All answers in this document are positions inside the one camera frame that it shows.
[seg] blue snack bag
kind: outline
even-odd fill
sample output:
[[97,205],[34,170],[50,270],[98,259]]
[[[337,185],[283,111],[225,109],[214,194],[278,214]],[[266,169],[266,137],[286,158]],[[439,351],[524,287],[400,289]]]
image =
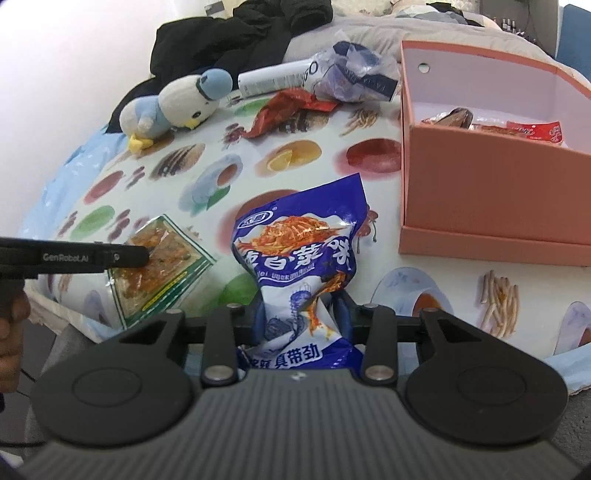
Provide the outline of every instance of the blue snack bag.
[[362,354],[342,338],[319,295],[341,290],[356,264],[353,237],[367,215],[359,174],[294,193],[240,217],[232,250],[257,279],[262,341],[254,368],[353,368]]

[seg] plush toy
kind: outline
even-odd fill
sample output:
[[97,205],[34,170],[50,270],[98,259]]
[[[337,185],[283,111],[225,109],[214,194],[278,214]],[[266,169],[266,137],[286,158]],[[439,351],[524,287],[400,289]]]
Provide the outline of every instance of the plush toy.
[[129,150],[137,153],[154,145],[172,127],[197,128],[232,91],[232,77],[221,69],[179,78],[159,95],[139,97],[125,105],[119,116],[129,137]]

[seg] red package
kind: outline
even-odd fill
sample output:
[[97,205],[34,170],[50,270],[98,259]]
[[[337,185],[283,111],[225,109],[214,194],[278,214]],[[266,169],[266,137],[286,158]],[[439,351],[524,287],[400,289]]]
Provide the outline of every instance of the red package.
[[332,100],[318,100],[315,95],[302,88],[289,88],[276,94],[256,115],[249,132],[244,132],[244,138],[256,138],[270,132],[286,121],[298,110],[317,110],[331,112],[339,105]]
[[535,125],[507,122],[507,128],[525,134],[525,136],[530,140],[551,142],[557,145],[560,145],[562,143],[562,129],[560,128],[560,122]]

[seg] open box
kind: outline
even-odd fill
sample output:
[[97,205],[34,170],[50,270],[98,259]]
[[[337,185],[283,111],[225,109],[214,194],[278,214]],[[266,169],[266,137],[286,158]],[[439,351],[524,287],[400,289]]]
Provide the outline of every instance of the open box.
[[[564,146],[422,124],[560,121]],[[591,265],[591,91],[562,70],[476,47],[402,42],[399,252]]]

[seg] snack package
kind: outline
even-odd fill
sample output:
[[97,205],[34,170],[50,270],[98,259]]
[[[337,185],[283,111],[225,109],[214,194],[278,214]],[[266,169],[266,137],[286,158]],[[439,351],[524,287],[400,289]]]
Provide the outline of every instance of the snack package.
[[312,58],[304,73],[304,88],[318,98],[341,102],[389,102],[399,78],[396,59],[342,40]]
[[252,128],[243,132],[244,138],[256,138],[277,128],[299,110],[331,112],[339,105],[330,100],[318,100],[302,88],[289,88],[276,94],[257,113]]
[[362,354],[342,338],[319,295],[355,275],[353,237],[367,215],[359,174],[282,197],[236,221],[232,249],[256,276],[265,307],[254,368],[353,368]]
[[443,112],[422,120],[424,124],[442,125],[444,127],[467,128],[501,135],[527,138],[541,142],[562,145],[563,136],[560,122],[549,124],[520,124],[518,122],[502,121],[495,118],[474,117],[467,108],[456,108],[451,112]]
[[129,239],[150,251],[142,268],[108,272],[119,317],[125,328],[178,305],[214,263],[197,242],[166,215],[155,218]]

